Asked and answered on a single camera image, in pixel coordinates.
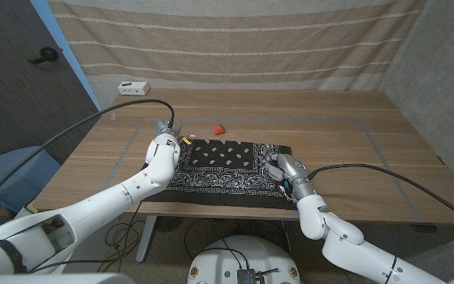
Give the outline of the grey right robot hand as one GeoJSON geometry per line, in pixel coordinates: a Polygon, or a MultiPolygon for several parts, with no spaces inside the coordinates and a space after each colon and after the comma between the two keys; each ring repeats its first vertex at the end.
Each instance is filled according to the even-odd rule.
{"type": "Polygon", "coordinates": [[[266,172],[275,181],[286,180],[292,187],[308,183],[307,171],[304,163],[290,154],[273,154],[265,159],[266,172]]]}

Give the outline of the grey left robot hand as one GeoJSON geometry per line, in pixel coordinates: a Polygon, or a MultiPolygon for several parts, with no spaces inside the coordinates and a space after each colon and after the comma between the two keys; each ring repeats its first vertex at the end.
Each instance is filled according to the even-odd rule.
{"type": "Polygon", "coordinates": [[[156,132],[158,135],[163,133],[168,133],[169,135],[174,135],[177,137],[181,131],[181,123],[175,121],[172,126],[169,125],[169,121],[163,120],[158,121],[156,124],[156,132]]]}

